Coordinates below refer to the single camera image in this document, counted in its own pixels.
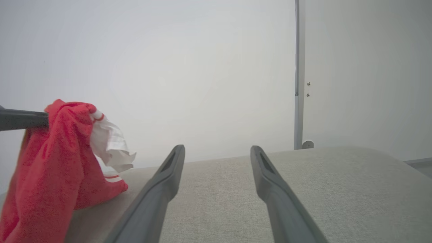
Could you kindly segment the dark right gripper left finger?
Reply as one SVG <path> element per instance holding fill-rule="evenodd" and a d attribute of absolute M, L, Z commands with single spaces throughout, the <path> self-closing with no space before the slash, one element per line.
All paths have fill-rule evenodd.
<path fill-rule="evenodd" d="M 177 195 L 185 162 L 185 146 L 176 145 L 145 184 L 106 243 L 158 243 L 168 204 Z"/>

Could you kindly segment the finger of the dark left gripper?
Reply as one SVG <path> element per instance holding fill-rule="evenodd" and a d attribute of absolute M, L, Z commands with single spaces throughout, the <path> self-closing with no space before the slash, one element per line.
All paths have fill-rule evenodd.
<path fill-rule="evenodd" d="M 46 112 L 5 109 L 0 107 L 0 130 L 11 131 L 21 129 L 49 127 L 49 117 Z"/>

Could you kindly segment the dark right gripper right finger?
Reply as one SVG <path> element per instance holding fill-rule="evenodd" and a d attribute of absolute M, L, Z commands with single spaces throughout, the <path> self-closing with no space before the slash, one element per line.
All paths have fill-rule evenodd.
<path fill-rule="evenodd" d="M 275 243 L 327 243 L 328 240 L 264 150 L 250 148 L 258 197 L 266 204 Z"/>

